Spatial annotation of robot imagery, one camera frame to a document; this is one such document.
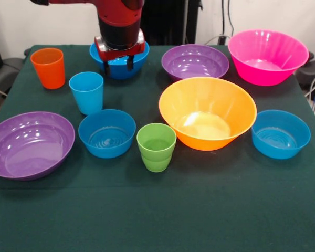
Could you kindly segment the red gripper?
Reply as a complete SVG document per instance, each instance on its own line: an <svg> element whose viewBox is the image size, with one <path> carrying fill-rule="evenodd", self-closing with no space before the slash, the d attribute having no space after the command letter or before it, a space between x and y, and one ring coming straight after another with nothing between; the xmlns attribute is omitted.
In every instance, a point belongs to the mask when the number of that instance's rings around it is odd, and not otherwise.
<svg viewBox="0 0 315 252"><path fill-rule="evenodd" d="M134 66L134 55L144 52L145 49L145 39L142 29L139 29L137 42L130 48L124 50L112 49L107 46L104 42L102 36L96 36L94 38L94 44L97 49L97 53L101 58L104 66L104 73L106 76L110 76L110 67L108 64L109 60L114 60L116 58L121 58L128 56L127 59L127 70L132 71Z"/></svg>

